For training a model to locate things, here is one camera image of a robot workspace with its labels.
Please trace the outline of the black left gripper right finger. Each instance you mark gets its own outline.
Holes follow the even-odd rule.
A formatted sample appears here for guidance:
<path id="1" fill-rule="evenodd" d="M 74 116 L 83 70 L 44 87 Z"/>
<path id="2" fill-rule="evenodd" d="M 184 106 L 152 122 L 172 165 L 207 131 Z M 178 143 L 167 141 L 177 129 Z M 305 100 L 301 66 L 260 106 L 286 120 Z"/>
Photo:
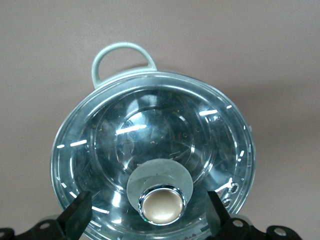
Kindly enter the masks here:
<path id="1" fill-rule="evenodd" d="M 215 191 L 207 193 L 209 240 L 300 240 L 291 228 L 271 225 L 265 232 L 254 227 L 245 216 L 229 214 Z"/>

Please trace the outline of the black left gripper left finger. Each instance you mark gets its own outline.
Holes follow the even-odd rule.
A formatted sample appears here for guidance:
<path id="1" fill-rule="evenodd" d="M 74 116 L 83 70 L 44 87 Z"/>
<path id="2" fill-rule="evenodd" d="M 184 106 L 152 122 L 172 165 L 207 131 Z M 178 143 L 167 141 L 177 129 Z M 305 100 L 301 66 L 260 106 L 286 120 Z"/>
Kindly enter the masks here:
<path id="1" fill-rule="evenodd" d="M 19 235 L 12 228 L 1 228 L 2 240 L 78 240 L 92 219 L 92 194 L 81 192 L 56 218 L 38 222 Z"/>

